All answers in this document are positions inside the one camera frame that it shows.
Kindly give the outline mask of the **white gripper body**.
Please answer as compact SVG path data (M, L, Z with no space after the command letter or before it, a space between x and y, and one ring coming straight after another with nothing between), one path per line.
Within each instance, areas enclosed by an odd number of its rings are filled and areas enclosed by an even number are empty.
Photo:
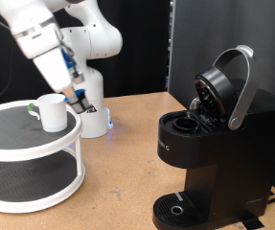
M65 92L72 88L72 80L60 48L35 57L34 64L55 92Z

